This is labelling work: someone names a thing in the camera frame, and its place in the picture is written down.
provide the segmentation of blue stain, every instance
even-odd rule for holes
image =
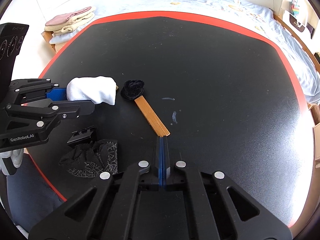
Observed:
[[[172,113],[172,121],[174,121],[175,123],[178,123],[177,122],[177,112],[176,111],[173,111],[173,113]]]
[[[162,168],[162,159],[163,159],[163,137],[160,137],[159,142],[159,187],[162,187],[163,180],[163,168]]]
[[[172,100],[174,101],[175,99],[174,98],[161,98],[162,100]]]
[[[165,185],[166,185],[166,176],[167,172],[166,172],[166,169],[165,169],[165,153],[164,153],[164,140],[163,140],[163,137],[162,137],[162,187],[165,188]]]

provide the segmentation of wooden stick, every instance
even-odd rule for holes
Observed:
[[[42,37],[44,38],[44,40],[45,40],[45,41],[51,46],[51,48],[54,50],[54,53],[56,53],[55,45],[49,43],[49,41],[52,39],[52,33],[53,33],[53,32],[46,32],[46,31],[44,31],[43,33],[41,33],[41,35],[42,35]]]
[[[143,96],[138,97],[134,101],[158,136],[163,137],[170,134]]]

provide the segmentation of person's leg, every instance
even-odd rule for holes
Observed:
[[[7,189],[12,220],[27,232],[63,203],[28,154],[16,174],[7,176]]]

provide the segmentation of bed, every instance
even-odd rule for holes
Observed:
[[[302,40],[271,9],[244,0],[93,0],[90,5],[97,8],[92,21],[115,14],[158,10],[196,12],[241,25],[276,43],[294,69],[309,108],[320,103],[318,61]],[[43,36],[55,52],[58,52],[88,24],[77,28],[73,33],[52,37],[50,32],[44,32]]]

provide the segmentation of white cloth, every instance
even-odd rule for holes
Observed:
[[[116,102],[116,83],[110,77],[74,78],[67,85],[67,99],[91,100],[95,104],[105,102],[114,106]]]
[[[2,161],[3,158],[11,158],[13,166],[16,168],[20,167],[23,158],[23,149],[7,151],[0,153],[0,170],[2,170],[4,175],[9,175],[4,162]]]

